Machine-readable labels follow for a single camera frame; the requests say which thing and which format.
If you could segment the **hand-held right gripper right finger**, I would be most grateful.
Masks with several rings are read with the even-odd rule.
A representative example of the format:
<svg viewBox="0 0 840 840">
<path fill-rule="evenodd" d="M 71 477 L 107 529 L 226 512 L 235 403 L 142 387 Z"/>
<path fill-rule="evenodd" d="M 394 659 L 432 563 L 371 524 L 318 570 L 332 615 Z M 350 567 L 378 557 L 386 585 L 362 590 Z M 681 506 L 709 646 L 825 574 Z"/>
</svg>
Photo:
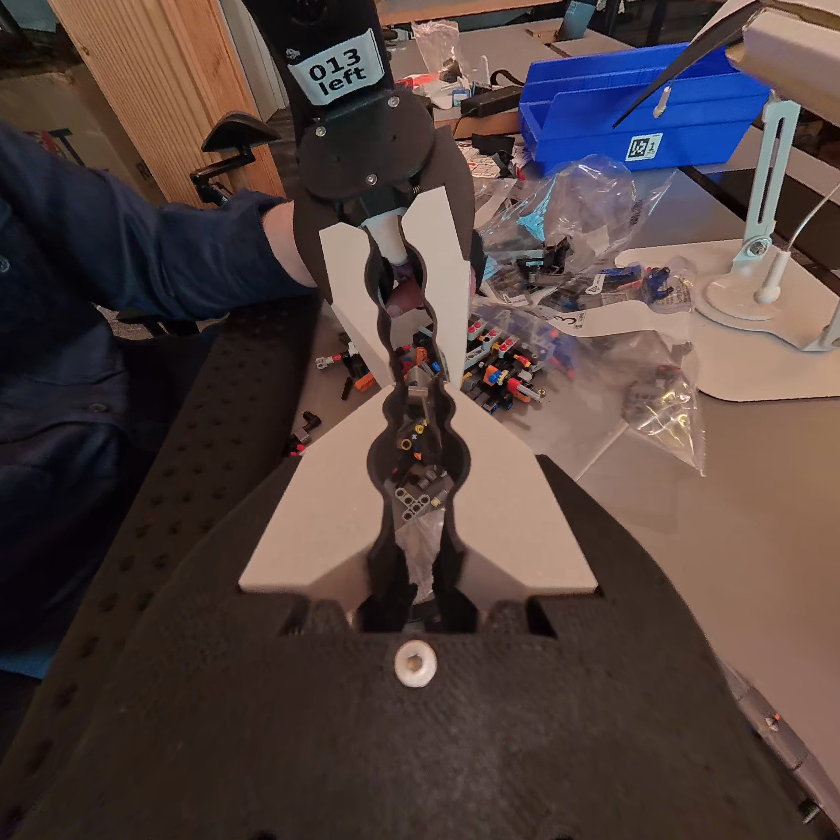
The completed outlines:
<svg viewBox="0 0 840 840">
<path fill-rule="evenodd" d="M 538 457 L 445 385 L 445 631 L 502 602 L 592 595 L 598 583 Z"/>
</svg>

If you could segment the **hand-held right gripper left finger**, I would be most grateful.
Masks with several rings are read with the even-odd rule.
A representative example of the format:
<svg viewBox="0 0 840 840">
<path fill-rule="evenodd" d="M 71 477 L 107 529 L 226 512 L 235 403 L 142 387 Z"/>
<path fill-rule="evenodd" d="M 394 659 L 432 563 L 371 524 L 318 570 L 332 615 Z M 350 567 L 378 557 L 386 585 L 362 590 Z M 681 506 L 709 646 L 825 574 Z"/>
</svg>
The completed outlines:
<svg viewBox="0 0 840 840">
<path fill-rule="evenodd" d="M 369 453 L 388 428 L 388 385 L 292 460 L 293 474 L 245 569 L 251 594 L 335 601 L 345 613 L 369 598 L 403 612 L 403 553 L 392 510 L 369 471 Z"/>
</svg>

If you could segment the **grey connector with black axle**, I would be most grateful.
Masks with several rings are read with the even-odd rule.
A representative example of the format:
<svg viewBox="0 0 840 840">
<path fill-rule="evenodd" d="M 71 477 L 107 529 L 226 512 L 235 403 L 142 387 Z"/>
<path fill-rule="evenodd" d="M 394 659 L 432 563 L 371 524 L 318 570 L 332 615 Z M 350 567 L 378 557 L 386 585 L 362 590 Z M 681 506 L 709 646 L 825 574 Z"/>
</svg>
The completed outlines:
<svg viewBox="0 0 840 840">
<path fill-rule="evenodd" d="M 406 418 L 411 421 L 413 433 L 422 445 L 428 460 L 438 457 L 441 444 L 435 416 L 435 398 L 433 392 L 434 377 L 420 366 L 414 366 L 406 374 L 408 397 Z"/>
</svg>

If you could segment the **clear bag with white strip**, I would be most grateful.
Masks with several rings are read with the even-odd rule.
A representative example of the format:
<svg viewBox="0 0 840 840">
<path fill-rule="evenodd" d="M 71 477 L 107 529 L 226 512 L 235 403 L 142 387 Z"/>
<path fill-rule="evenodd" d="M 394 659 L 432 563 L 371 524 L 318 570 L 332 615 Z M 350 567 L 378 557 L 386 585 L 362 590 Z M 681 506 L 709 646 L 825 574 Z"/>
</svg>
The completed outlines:
<svg viewBox="0 0 840 840">
<path fill-rule="evenodd" d="M 602 393 L 598 411 L 579 419 L 538 416 L 502 421 L 537 455 L 581 478 L 623 435 L 635 436 L 705 473 L 706 440 L 697 392 L 698 358 L 690 311 L 658 314 L 638 301 L 560 314 L 547 300 L 561 283 L 483 287 L 484 298 L 524 308 L 582 339 Z"/>
</svg>

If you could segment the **person's left forearm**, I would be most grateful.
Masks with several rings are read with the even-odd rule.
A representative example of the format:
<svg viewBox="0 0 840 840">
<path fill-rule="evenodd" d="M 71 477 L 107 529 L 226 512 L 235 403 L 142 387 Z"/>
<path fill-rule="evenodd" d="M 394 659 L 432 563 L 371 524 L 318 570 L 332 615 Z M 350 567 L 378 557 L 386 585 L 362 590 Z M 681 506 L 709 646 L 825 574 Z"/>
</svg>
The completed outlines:
<svg viewBox="0 0 840 840">
<path fill-rule="evenodd" d="M 96 305 L 205 320 L 314 292 L 270 243 L 269 215 L 293 209 L 278 196 L 243 191 L 215 209 L 156 206 L 6 122 L 1 157 L 2 204 L 21 237 Z"/>
</svg>

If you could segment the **lego chassis with yellow connectors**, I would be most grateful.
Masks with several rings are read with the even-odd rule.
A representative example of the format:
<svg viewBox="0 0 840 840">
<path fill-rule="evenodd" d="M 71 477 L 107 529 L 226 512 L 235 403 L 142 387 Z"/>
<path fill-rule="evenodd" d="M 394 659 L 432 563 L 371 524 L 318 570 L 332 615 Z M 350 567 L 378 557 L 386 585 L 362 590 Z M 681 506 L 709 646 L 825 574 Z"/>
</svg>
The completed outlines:
<svg viewBox="0 0 840 840">
<path fill-rule="evenodd" d="M 430 403 L 412 403 L 406 409 L 404 422 L 396 434 L 396 460 L 390 477 L 402 480 L 429 470 L 445 476 L 444 440 Z"/>
</svg>

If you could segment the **person's left hand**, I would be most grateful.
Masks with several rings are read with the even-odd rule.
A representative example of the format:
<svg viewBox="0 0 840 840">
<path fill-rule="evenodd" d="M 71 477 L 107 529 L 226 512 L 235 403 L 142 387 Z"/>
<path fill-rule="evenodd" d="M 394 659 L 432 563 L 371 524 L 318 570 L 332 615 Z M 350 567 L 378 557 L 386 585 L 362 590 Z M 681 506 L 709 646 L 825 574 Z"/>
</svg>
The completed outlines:
<svg viewBox="0 0 840 840">
<path fill-rule="evenodd" d="M 262 214 L 261 227 L 273 256 L 289 278 L 301 287 L 316 289 L 317 283 L 298 251 L 294 220 L 295 203 L 286 201 Z"/>
</svg>

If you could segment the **clear bag with orange pieces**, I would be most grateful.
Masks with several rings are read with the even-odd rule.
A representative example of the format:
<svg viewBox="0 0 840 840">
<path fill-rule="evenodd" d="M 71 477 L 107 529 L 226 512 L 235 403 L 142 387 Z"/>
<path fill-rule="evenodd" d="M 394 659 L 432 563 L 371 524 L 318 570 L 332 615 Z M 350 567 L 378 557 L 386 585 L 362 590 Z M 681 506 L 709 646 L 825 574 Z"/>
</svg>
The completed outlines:
<svg viewBox="0 0 840 840">
<path fill-rule="evenodd" d="M 460 391 L 500 421 L 579 419 L 602 393 L 582 339 L 524 308 L 472 302 Z"/>
</svg>

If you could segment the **small flat clear bag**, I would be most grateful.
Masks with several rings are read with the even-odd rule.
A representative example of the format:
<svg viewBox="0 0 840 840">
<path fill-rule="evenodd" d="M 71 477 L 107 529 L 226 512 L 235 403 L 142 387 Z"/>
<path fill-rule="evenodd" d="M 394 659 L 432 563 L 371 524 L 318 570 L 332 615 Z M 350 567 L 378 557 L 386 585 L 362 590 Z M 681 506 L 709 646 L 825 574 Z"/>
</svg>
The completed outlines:
<svg viewBox="0 0 840 840">
<path fill-rule="evenodd" d="M 440 550 L 445 509 L 433 510 L 405 522 L 396 532 L 397 545 L 404 551 L 409 581 L 416 586 L 414 604 L 433 597 L 434 562 Z"/>
</svg>

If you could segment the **small crinkled clear bag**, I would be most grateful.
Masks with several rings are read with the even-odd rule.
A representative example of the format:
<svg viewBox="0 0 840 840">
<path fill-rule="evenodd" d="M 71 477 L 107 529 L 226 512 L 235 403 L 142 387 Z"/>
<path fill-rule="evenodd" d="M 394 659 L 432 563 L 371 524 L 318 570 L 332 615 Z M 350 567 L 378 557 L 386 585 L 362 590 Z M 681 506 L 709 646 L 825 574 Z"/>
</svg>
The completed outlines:
<svg viewBox="0 0 840 840">
<path fill-rule="evenodd" d="M 412 35 L 430 73 L 458 76 L 463 69 L 459 27 L 449 19 L 412 22 Z"/>
</svg>

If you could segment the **long wooden workbench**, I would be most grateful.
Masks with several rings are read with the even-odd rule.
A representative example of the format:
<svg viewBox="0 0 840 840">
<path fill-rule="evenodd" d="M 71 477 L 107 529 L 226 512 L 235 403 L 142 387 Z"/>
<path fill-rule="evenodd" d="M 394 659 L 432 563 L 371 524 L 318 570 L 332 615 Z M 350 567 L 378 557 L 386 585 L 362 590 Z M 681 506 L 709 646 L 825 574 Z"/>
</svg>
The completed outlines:
<svg viewBox="0 0 840 840">
<path fill-rule="evenodd" d="M 422 23 L 431 19 L 494 14 L 527 7 L 558 4 L 560 1 L 375 1 L 383 26 Z"/>
</svg>

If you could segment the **small clear bag blue pieces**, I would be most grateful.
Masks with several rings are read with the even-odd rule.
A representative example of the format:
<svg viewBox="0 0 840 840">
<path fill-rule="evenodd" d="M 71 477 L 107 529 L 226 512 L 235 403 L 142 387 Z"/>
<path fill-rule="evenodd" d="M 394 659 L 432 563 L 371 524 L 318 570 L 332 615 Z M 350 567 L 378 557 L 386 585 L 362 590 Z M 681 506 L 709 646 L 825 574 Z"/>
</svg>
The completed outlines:
<svg viewBox="0 0 840 840">
<path fill-rule="evenodd" d="M 676 257 L 663 266 L 595 266 L 564 279 L 547 300 L 560 314 L 638 301 L 658 314 L 689 312 L 697 268 Z"/>
</svg>

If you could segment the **blue bin with printed tag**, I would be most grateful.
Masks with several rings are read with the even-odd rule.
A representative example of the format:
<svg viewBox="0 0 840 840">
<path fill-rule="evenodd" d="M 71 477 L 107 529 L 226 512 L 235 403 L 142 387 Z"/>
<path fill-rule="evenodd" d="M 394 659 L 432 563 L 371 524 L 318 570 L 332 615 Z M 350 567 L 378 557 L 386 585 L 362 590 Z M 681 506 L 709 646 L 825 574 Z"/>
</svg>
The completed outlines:
<svg viewBox="0 0 840 840">
<path fill-rule="evenodd" d="M 687 46 L 533 62 L 519 122 L 539 172 L 558 172 L 590 154 L 630 171 L 728 161 L 770 88 L 734 67 L 723 48 L 658 82 Z"/>
</svg>

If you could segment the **white book stand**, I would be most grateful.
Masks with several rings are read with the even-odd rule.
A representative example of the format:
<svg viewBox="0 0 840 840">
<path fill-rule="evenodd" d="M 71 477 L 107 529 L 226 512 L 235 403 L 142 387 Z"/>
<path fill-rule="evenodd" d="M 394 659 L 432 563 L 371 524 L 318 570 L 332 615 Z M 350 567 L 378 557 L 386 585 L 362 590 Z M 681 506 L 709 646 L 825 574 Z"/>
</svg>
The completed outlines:
<svg viewBox="0 0 840 840">
<path fill-rule="evenodd" d="M 700 391 L 735 403 L 838 397 L 838 292 L 793 257 L 838 185 L 785 245 L 773 242 L 801 107 L 838 124 L 838 2 L 726 2 L 613 127 L 720 47 L 731 65 L 770 88 L 742 236 L 636 248 L 616 263 L 663 267 L 683 258 L 696 268 L 690 330 Z"/>
</svg>

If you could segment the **person's torso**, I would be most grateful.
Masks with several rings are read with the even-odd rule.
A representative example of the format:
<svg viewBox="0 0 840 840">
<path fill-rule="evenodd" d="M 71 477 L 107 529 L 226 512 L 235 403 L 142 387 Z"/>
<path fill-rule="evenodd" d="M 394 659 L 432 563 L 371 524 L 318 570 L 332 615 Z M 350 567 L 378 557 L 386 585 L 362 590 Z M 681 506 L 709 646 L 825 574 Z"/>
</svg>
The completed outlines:
<svg viewBox="0 0 840 840">
<path fill-rule="evenodd" d="M 218 331 L 125 339 L 87 304 L 2 341 L 2 671 L 46 676 Z"/>
</svg>

